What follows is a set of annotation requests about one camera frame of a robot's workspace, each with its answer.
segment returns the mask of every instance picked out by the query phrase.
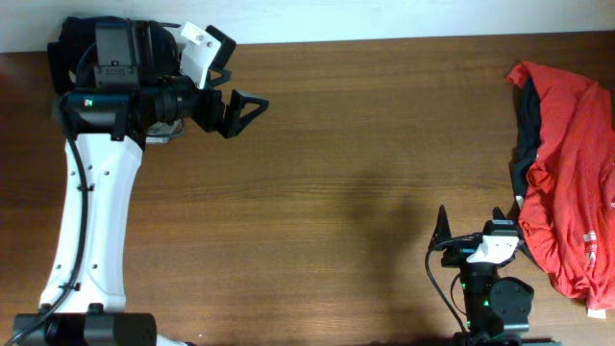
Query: wooden table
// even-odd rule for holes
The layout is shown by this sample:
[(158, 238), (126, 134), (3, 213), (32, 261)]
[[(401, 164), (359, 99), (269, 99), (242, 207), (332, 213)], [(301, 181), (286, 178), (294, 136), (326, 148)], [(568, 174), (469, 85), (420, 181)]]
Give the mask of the wooden table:
[[(615, 85), (615, 34), (447, 37), (239, 46), (231, 87), (271, 107), (241, 136), (149, 146), (130, 208), (128, 311), (197, 344), (367, 344), (449, 337), (458, 326), (423, 259), (444, 204), (454, 235), (500, 206), (516, 143), (520, 60)], [(65, 158), (44, 54), (0, 56), (0, 338), (34, 312), (62, 217)], [(456, 274), (432, 261), (445, 291)], [(613, 320), (535, 288), (528, 336), (606, 345)], [(461, 301), (460, 289), (455, 294)]]

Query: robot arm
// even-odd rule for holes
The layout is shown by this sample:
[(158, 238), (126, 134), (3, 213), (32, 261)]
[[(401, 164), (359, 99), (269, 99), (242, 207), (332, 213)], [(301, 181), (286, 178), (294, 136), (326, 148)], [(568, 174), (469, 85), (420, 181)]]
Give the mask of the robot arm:
[(444, 206), (440, 207), (426, 269), (432, 279), (429, 270), (432, 251), (444, 251), (443, 267), (459, 269), (467, 332), (435, 280), (431, 280), (462, 329), (455, 334), (455, 345), (560, 345), (551, 341), (522, 341), (521, 334), (529, 330), (533, 288), (516, 278), (498, 276), (498, 268), (512, 262), (515, 251), (523, 243), (518, 226), (507, 220), (499, 208), (493, 210), (493, 219), (485, 223), (481, 233), (453, 238)]
[[(145, 137), (158, 122), (191, 117), (206, 132), (230, 138), (268, 102), (234, 90), (225, 107), (215, 86), (230, 79), (224, 67), (234, 41), (190, 23), (182, 35), (190, 42), (179, 60), (177, 43), (157, 22), (95, 22), (96, 40), (79, 59), (75, 88), (60, 102), (68, 172), (58, 251), (39, 314), (17, 315), (7, 345), (188, 344), (157, 335), (149, 313), (124, 313), (124, 238)], [(166, 55), (159, 45), (168, 47)], [(96, 62), (84, 67), (94, 46)], [(223, 79), (212, 81), (209, 69), (222, 71)], [(258, 108), (241, 116), (250, 103)]]

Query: red shirt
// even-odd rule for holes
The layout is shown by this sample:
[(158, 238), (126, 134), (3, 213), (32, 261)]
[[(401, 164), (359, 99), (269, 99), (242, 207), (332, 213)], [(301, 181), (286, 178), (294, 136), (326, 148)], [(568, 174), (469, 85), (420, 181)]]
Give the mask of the red shirt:
[(541, 145), (521, 214), (526, 242), (553, 286), (589, 309), (615, 308), (615, 132), (610, 93), (597, 82), (533, 62), (508, 80), (533, 79)]

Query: black clamp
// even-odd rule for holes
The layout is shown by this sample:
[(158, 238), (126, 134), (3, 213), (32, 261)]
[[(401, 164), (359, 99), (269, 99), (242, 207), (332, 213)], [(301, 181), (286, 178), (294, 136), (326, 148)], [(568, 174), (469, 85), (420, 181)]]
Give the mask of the black clamp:
[[(82, 185), (79, 185), (79, 186), (77, 186), (77, 190), (79, 190), (79, 191), (83, 191), (83, 190), (84, 190), (84, 187), (83, 187)], [(86, 191), (87, 191), (87, 192), (91, 192), (91, 191), (93, 191), (93, 190), (94, 190), (94, 184), (90, 184), (90, 185), (87, 187), (87, 190), (86, 190)]]
[(61, 289), (66, 289), (66, 290), (68, 290), (68, 289), (72, 289), (72, 290), (74, 290), (74, 291), (79, 291), (79, 290), (81, 290), (81, 283), (76, 283), (76, 284), (74, 284), (74, 285), (70, 285), (70, 284), (61, 284), (61, 285), (59, 285), (58, 287), (59, 287), (59, 288), (61, 288)]
[(208, 81), (210, 87), (220, 87), (231, 80), (232, 72), (226, 68), (212, 65), (209, 67), (209, 70), (220, 74), (220, 76)]
[[(253, 111), (241, 116), (241, 111), (246, 105), (258, 105)], [(224, 113), (224, 120), (218, 128), (218, 132), (224, 138), (237, 136), (252, 122), (257, 116), (261, 115), (269, 107), (269, 101), (248, 92), (233, 90), (231, 103), (227, 106)]]

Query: white print on shirt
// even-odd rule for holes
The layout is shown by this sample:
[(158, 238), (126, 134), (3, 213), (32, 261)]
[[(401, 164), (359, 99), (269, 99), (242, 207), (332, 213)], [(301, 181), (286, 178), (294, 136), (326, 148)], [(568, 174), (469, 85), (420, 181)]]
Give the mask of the white print on shirt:
[[(594, 231), (589, 231), (588, 234), (583, 235), (583, 240), (586, 243), (595, 242), (596, 241), (596, 233)], [(596, 252), (598, 252), (598, 244), (586, 244), (585, 245), (585, 257), (587, 258), (587, 266), (593, 268), (596, 265)]]

